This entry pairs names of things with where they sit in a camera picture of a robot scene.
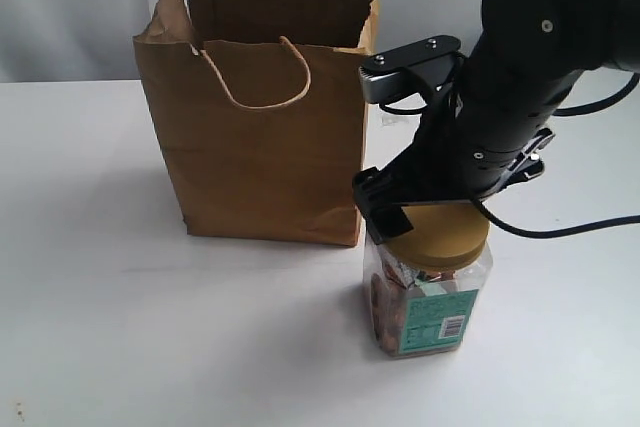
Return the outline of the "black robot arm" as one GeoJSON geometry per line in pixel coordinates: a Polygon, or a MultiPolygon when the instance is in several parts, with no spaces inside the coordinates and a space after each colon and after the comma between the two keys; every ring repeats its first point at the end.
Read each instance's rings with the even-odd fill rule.
{"type": "Polygon", "coordinates": [[[365,100],[399,113],[419,95],[411,144],[354,177],[369,236],[383,244],[414,229],[405,208],[468,202],[539,177],[551,117],[590,115],[639,84],[639,0],[482,0],[469,55],[432,36],[368,57],[365,100]]]}

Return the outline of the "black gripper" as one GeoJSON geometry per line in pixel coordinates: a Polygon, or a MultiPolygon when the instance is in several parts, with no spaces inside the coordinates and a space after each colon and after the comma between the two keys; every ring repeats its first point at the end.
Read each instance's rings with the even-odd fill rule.
{"type": "Polygon", "coordinates": [[[422,115],[411,144],[382,170],[354,176],[369,237],[384,244],[410,232],[404,205],[484,199],[539,176],[543,164],[531,157],[553,139],[548,120],[582,73],[523,73],[491,52],[473,52],[422,115]]]}

